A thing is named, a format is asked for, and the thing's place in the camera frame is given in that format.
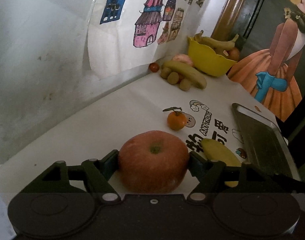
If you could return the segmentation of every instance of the screw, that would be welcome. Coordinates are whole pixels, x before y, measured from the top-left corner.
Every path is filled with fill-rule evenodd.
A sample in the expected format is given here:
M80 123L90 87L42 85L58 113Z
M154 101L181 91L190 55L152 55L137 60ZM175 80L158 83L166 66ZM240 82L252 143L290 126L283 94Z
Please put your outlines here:
M105 201L115 201L118 199L118 195L115 193L106 193L103 194L102 199Z
M203 193L192 193L190 198L195 201L203 201L206 198L206 195Z

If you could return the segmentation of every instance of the orange skirt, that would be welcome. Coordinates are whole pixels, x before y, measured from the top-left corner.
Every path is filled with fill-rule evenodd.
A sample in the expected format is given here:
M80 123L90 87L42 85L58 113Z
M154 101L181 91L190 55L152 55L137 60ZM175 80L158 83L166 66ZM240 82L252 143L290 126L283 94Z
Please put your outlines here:
M241 84L244 89L255 97L257 93L257 76L255 74L261 71L267 71L271 60L272 57L269 49L257 51L236 63L228 73L228 78L231 81ZM285 78L287 69L288 65L282 63L277 71L276 77ZM284 122L301 100L302 97L299 87L295 77L293 77L284 92L269 88L262 104Z

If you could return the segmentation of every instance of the brown wooden door frame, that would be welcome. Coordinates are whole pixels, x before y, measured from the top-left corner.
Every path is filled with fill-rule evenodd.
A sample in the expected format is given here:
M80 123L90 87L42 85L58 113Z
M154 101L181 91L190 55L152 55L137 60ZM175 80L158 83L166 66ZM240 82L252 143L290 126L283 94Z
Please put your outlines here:
M227 0L211 37L227 41L245 0Z

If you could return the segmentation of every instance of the fruit bowl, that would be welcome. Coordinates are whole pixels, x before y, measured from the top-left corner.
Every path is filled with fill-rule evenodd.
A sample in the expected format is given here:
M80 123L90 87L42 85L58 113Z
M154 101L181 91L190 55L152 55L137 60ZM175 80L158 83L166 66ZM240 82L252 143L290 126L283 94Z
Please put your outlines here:
M216 54L209 46L199 44L193 37L188 37L188 56L192 59L194 66L200 71L214 77L219 77L237 62Z

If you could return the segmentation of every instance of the blue tower drawing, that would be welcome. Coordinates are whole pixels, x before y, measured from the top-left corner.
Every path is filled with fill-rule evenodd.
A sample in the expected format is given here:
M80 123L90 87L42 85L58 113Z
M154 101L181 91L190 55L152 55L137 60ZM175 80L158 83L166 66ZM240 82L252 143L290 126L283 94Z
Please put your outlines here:
M119 20L124 3L125 0L107 0L100 24Z

